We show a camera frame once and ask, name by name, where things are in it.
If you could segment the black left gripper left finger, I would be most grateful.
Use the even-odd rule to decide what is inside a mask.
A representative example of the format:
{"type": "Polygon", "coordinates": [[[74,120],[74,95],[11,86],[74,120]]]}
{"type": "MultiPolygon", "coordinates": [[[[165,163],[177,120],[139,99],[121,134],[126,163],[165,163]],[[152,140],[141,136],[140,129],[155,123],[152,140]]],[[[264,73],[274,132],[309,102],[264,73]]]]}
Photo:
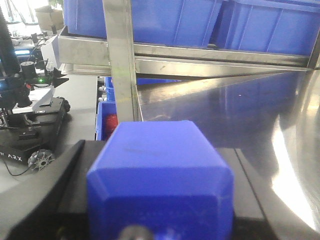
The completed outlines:
{"type": "Polygon", "coordinates": [[[59,209],[84,213],[86,175],[105,141],[80,140],[49,166],[0,194],[0,238],[7,240],[18,226],[59,209]]]}

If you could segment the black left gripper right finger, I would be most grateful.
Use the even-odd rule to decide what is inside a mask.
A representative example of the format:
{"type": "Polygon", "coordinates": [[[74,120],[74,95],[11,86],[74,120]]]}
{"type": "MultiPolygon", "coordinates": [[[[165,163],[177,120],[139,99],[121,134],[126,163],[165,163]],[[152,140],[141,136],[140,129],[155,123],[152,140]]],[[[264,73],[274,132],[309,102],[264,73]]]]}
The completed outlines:
{"type": "Polygon", "coordinates": [[[318,240],[320,234],[300,219],[247,161],[240,149],[218,148],[235,174],[236,219],[260,225],[269,240],[318,240]]]}

